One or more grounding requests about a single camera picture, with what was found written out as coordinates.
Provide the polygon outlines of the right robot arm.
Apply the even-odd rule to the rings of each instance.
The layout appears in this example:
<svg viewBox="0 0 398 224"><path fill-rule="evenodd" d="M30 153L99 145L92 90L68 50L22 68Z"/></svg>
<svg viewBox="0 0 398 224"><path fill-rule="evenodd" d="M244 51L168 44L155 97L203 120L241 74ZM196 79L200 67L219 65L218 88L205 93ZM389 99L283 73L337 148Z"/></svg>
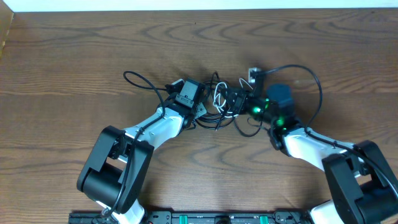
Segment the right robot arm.
<svg viewBox="0 0 398 224"><path fill-rule="evenodd" d="M269 124L275 149L325 173L331 200L309 210L312 223L380 223L397 215L397 178L374 142L336 141L304 126L287 85L272 85L264 96L237 88L221 95L232 112Z"/></svg>

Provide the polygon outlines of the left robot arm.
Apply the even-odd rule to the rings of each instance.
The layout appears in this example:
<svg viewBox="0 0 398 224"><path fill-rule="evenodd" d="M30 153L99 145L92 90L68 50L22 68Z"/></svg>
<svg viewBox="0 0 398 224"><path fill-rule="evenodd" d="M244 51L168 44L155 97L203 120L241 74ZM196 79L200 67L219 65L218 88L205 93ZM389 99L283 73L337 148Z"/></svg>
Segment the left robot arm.
<svg viewBox="0 0 398 224"><path fill-rule="evenodd" d="M92 223L140 223L145 210L138 202L154 151L188 128L209 89L178 80L169 97L143 122L125 129L102 130L82 168L76 187L104 209Z"/></svg>

